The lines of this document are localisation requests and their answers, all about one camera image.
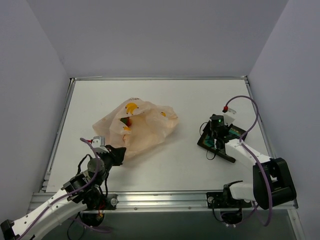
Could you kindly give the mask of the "translucent banana print plastic bag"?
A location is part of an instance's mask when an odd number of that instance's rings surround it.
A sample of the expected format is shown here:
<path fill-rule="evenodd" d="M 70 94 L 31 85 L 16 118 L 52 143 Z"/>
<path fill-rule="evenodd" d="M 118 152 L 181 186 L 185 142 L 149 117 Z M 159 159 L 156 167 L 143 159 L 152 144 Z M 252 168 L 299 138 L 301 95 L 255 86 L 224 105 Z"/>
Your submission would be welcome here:
<path fill-rule="evenodd" d="M 130 117 L 126 126 L 121 118 Z M 179 118 L 170 106 L 156 105 L 140 98 L 129 98 L 92 125 L 98 136 L 104 136 L 107 145 L 125 147 L 125 160 L 162 144 L 175 130 Z"/>

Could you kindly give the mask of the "red fake strawberry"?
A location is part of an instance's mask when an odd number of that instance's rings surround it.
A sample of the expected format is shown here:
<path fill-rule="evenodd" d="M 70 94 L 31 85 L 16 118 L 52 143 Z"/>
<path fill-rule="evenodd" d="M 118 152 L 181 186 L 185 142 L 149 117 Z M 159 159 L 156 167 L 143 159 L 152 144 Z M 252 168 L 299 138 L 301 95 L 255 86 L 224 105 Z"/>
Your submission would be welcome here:
<path fill-rule="evenodd" d="M 123 117 L 120 119 L 120 121 L 125 124 L 127 127 L 130 127 L 132 125 L 132 121 L 130 117 Z"/>

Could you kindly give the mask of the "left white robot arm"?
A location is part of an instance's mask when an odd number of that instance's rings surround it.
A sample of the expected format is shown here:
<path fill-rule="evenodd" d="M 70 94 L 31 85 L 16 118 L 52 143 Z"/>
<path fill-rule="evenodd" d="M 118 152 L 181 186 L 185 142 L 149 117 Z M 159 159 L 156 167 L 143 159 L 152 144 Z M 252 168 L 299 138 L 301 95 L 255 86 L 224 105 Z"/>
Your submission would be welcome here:
<path fill-rule="evenodd" d="M 111 207 L 112 199 L 101 189 L 107 183 L 112 167 L 121 166 L 125 147 L 106 145 L 96 148 L 94 156 L 88 155 L 87 169 L 78 170 L 47 201 L 17 220 L 5 220 L 0 228 L 6 240 L 40 240 L 48 232 L 84 210 Z"/>

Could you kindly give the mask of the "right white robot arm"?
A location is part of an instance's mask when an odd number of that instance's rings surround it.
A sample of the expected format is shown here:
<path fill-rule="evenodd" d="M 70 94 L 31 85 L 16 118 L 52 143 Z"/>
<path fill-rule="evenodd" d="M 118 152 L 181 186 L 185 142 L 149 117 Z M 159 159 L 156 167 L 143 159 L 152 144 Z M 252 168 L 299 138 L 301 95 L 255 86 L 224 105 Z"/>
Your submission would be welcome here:
<path fill-rule="evenodd" d="M 293 201 L 297 192 L 287 162 L 272 158 L 248 146 L 242 139 L 228 137 L 232 124 L 225 124 L 223 115 L 209 118 L 209 129 L 214 148 L 225 156 L 235 159 L 249 169 L 251 182 L 237 180 L 224 185 L 222 200 L 227 206 L 239 201 L 256 202 L 262 209 Z"/>

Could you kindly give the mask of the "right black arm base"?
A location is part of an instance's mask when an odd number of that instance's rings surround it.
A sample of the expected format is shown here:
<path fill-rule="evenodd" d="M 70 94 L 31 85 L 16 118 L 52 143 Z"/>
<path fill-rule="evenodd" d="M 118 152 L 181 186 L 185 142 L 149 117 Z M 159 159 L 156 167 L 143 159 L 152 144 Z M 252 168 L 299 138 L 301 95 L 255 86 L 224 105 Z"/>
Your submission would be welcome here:
<path fill-rule="evenodd" d="M 244 220 L 243 209 L 252 207 L 250 202 L 233 199 L 222 191 L 207 192 L 206 200 L 215 220 L 226 227 L 239 225 Z"/>

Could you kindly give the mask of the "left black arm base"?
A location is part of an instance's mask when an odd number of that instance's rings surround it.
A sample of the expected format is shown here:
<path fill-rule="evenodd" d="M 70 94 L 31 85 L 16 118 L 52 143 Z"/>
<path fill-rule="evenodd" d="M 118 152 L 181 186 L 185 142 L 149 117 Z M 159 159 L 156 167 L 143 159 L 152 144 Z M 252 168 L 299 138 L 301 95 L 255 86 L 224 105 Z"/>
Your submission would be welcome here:
<path fill-rule="evenodd" d="M 118 204 L 118 195 L 109 193 L 107 197 L 101 195 L 93 204 L 90 204 L 80 214 L 81 221 L 91 227 L 98 227 L 105 218 L 104 211 L 115 210 Z"/>

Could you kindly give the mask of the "black teal square tray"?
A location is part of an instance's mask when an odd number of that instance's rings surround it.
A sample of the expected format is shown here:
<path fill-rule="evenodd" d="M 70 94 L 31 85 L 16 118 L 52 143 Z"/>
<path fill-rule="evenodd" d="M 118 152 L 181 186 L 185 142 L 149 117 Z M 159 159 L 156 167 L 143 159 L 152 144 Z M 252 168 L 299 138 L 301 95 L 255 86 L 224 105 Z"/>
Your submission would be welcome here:
<path fill-rule="evenodd" d="M 210 123 L 204 122 L 199 128 L 200 138 L 197 142 L 197 145 L 208 152 L 213 154 L 213 158 L 208 158 L 208 160 L 213 160 L 216 156 L 227 160 L 230 163 L 235 163 L 236 159 L 228 156 L 226 154 L 225 143 L 229 142 L 233 139 L 240 139 L 241 135 L 245 133 L 245 130 L 233 125 L 229 133 L 224 136 L 222 139 L 213 139 L 211 130 L 210 130 Z"/>

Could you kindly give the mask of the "aluminium front rail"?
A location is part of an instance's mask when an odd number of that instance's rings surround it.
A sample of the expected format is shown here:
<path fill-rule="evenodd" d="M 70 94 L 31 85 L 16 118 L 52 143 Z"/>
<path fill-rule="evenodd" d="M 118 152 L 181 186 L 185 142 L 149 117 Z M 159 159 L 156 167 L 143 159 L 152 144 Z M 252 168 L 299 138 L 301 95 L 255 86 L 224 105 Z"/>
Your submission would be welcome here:
<path fill-rule="evenodd" d="M 117 199 L 115 209 L 86 210 L 85 213 L 155 213 L 155 212 L 207 212 L 207 193 L 221 193 L 219 190 L 192 191 L 129 191 L 110 192 Z"/>

